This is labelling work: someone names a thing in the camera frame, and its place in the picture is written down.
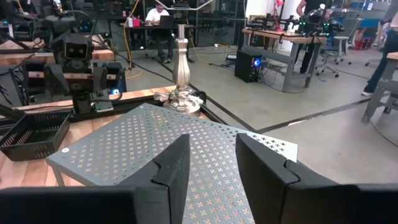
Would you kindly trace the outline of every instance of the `gray metal tray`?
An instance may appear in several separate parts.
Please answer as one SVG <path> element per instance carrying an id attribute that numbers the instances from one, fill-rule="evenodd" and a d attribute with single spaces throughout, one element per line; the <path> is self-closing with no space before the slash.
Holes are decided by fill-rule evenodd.
<path id="1" fill-rule="evenodd" d="M 47 162 L 85 185 L 118 185 L 181 134 L 190 134 L 184 223 L 254 223 L 236 163 L 238 133 L 297 160 L 296 144 L 145 103 L 51 155 Z"/>

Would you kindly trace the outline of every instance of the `metal candlestick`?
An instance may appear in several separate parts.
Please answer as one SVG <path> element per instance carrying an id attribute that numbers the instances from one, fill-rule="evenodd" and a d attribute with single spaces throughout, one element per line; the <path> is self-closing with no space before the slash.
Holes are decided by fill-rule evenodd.
<path id="1" fill-rule="evenodd" d="M 177 87 L 170 93 L 156 93 L 154 98 L 165 102 L 163 106 L 168 109 L 185 114 L 199 115 L 203 100 L 193 96 L 192 90 L 188 88 L 191 73 L 187 60 L 188 39 L 185 38 L 184 24 L 178 25 L 178 38 L 175 39 L 175 45 L 177 47 L 177 59 L 174 64 L 173 81 Z"/>

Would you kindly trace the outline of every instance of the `wooden workbench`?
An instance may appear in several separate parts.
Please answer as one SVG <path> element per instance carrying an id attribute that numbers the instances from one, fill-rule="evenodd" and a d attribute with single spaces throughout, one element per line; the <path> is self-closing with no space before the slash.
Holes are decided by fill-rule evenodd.
<path id="1" fill-rule="evenodd" d="M 393 60 L 398 60 L 398 52 L 388 53 L 387 58 L 393 59 Z"/>
<path id="2" fill-rule="evenodd" d="M 93 36 L 93 40 L 100 41 L 102 40 L 101 37 L 98 36 Z M 35 42 L 22 42 L 26 44 L 28 47 L 33 47 L 35 45 Z M 97 44 L 96 42 L 93 42 L 95 47 L 99 47 L 100 45 Z M 5 43 L 0 45 L 0 50 L 4 49 L 22 49 L 21 46 L 17 45 L 11 40 L 6 41 Z M 31 56 L 31 53 L 28 54 L 0 54 L 0 65 L 18 65 L 20 64 L 24 59 L 28 58 Z M 113 60 L 114 54 L 110 50 L 94 50 L 93 52 L 93 59 L 94 60 Z M 46 62 L 54 62 L 54 56 L 51 54 L 45 54 L 45 55 L 35 55 L 32 56 L 31 59 L 37 59 L 37 60 L 45 60 Z"/>
<path id="3" fill-rule="evenodd" d="M 326 37 L 297 37 L 298 34 L 293 33 L 293 32 L 285 32 L 285 31 L 273 31 L 273 30 L 264 30 L 264 31 L 253 31 L 253 30 L 248 30 L 248 29 L 243 29 L 243 33 L 249 34 L 249 35 L 259 35 L 262 37 L 268 37 L 271 39 L 280 39 L 282 37 L 282 40 L 288 40 L 296 44 L 324 44 L 326 43 Z"/>
<path id="4" fill-rule="evenodd" d="M 154 88 L 150 90 L 141 90 L 141 91 L 132 91 L 128 93 L 123 93 L 123 99 L 131 99 L 138 98 L 143 96 L 151 96 L 155 92 L 169 92 L 170 90 L 175 89 L 175 86 L 167 86 L 163 88 Z M 32 108 L 41 108 L 44 106 L 68 106 L 71 105 L 72 101 L 59 101 L 54 103 L 44 103 L 41 105 L 34 106 L 23 106 L 18 109 L 26 110 Z M 43 112 L 50 110 L 60 110 L 64 108 L 47 108 L 38 111 L 29 111 L 29 113 L 33 112 Z M 70 124 L 70 129 L 65 139 L 60 145 L 60 148 L 64 148 L 67 145 L 81 139 L 89 133 L 97 130 L 98 128 L 108 124 L 120 117 L 120 115 L 108 116 L 105 118 L 92 119 L 87 121 L 82 121 L 78 123 Z M 65 181 L 65 185 L 81 185 L 79 182 L 71 179 L 70 177 L 63 176 Z M 33 187 L 33 186 L 56 186 L 57 181 L 55 180 L 55 176 L 53 170 L 50 166 L 47 165 L 45 159 L 38 159 L 34 161 L 25 161 L 25 162 L 12 162 L 10 161 L 2 152 L 0 152 L 0 189 L 8 188 L 8 187 Z"/>

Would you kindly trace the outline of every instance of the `wooden table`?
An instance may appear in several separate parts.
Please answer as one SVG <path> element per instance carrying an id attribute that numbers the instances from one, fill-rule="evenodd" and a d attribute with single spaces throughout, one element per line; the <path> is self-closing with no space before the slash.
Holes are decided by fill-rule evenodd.
<path id="1" fill-rule="evenodd" d="M 253 30 L 248 30 L 248 29 L 243 29 L 242 32 L 244 34 L 249 34 L 249 35 L 259 35 L 262 37 L 268 37 L 270 39 L 282 39 L 282 40 L 288 40 L 290 42 L 296 43 L 296 44 L 324 44 L 326 43 L 326 37 L 297 37 L 298 34 L 293 33 L 293 32 L 286 32 L 286 31 L 273 31 L 273 30 L 264 30 L 264 31 L 253 31 Z"/>
<path id="2" fill-rule="evenodd" d="M 102 37 L 93 36 L 93 40 L 100 41 Z M 28 47 L 33 47 L 35 42 L 22 42 L 26 44 Z M 100 47 L 100 44 L 93 42 L 95 47 Z M 0 45 L 0 50 L 3 49 L 22 49 L 21 46 L 17 45 L 11 40 L 6 41 L 5 43 Z M 24 59 L 31 56 L 32 54 L 0 54 L 0 65 L 18 65 L 22 63 Z M 114 54 L 110 50 L 94 50 L 93 52 L 93 60 L 113 60 Z M 52 54 L 37 54 L 31 57 L 31 59 L 37 60 L 45 60 L 46 62 L 54 62 L 54 56 Z"/>
<path id="3" fill-rule="evenodd" d="M 150 90 L 132 91 L 132 92 L 123 93 L 122 99 L 125 100 L 125 99 L 132 99 L 143 96 L 151 96 L 155 92 L 166 93 L 173 89 L 175 89 L 175 86 L 154 88 Z M 34 106 L 23 106 L 18 109 L 26 110 L 32 108 L 41 108 L 43 106 L 69 106 L 69 105 L 72 105 L 71 100 L 59 101 L 54 103 L 43 103 L 41 105 L 34 105 Z M 29 111 L 29 113 L 59 110 L 65 108 L 68 107 L 46 108 L 36 111 L 32 110 Z M 117 119 L 120 116 L 121 114 L 70 124 L 69 132 L 65 136 L 63 142 L 61 143 L 60 148 L 64 148 L 65 146 L 81 139 L 87 134 L 92 133 L 93 131 L 104 126 L 105 124 L 108 124 L 109 122 L 113 121 L 114 119 Z M 200 118 L 207 119 L 206 116 L 203 115 L 200 116 Z M 63 176 L 63 179 L 65 181 L 65 185 L 81 185 L 79 182 L 65 175 Z M 57 181 L 55 180 L 53 170 L 50 166 L 47 165 L 45 159 L 38 159 L 34 161 L 25 161 L 25 162 L 12 162 L 2 152 L 0 152 L 0 189 L 4 189 L 7 187 L 38 187 L 38 186 L 56 186 L 56 185 Z"/>
<path id="4" fill-rule="evenodd" d="M 315 64 L 318 60 L 318 55 L 320 52 L 321 44 L 326 42 L 326 37 L 297 37 L 298 34 L 293 32 L 285 32 L 285 31 L 272 31 L 272 30 L 249 30 L 243 29 L 244 34 L 243 40 L 243 50 L 247 50 L 249 52 L 254 52 L 255 54 L 259 54 L 264 56 L 265 58 L 269 58 L 272 60 L 276 60 L 278 62 L 286 63 L 287 69 L 286 72 L 281 72 L 280 69 L 275 67 L 268 67 L 271 70 L 284 74 L 284 83 L 282 87 L 282 91 L 288 92 L 290 88 L 290 82 L 293 79 L 305 79 L 305 88 L 307 88 L 311 82 L 312 75 L 315 71 Z M 259 49 L 257 47 L 250 46 L 253 36 L 258 35 L 268 39 L 275 40 L 286 40 L 293 43 L 292 50 L 290 51 L 290 55 L 286 56 L 283 54 L 278 54 L 277 52 L 268 51 L 265 49 Z M 300 44 L 315 44 L 315 49 L 313 51 L 312 59 L 310 62 L 310 67 L 308 68 L 308 72 L 301 74 L 294 71 L 295 58 L 297 56 L 297 52 L 299 50 Z"/>

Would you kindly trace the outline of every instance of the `computer tower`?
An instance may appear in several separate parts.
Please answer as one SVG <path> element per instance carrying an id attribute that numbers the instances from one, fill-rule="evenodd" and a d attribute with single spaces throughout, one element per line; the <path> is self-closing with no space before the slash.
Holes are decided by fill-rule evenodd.
<path id="1" fill-rule="evenodd" d="M 261 69 L 261 55 L 239 50 L 236 54 L 235 76 L 246 83 L 257 82 Z"/>

